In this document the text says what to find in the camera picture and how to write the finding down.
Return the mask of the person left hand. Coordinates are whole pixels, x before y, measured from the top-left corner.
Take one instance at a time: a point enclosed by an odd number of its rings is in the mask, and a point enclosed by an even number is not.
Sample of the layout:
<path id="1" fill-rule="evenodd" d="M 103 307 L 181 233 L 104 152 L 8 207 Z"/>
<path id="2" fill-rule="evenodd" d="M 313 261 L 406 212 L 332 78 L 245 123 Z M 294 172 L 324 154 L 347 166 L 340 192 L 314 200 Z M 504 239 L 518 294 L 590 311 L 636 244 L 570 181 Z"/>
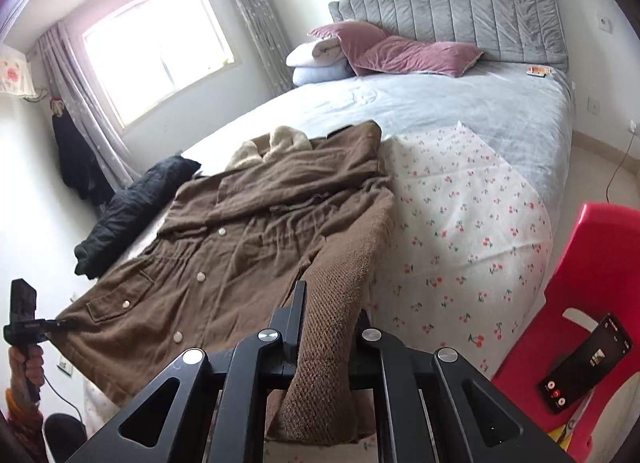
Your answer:
<path id="1" fill-rule="evenodd" d="M 23 411 L 35 411 L 39 399 L 32 399 L 29 385 L 39 391 L 44 384 L 43 350 L 38 345 L 28 347 L 25 356 L 17 347 L 9 349 L 9 364 L 11 368 L 10 389 L 14 402 Z"/>

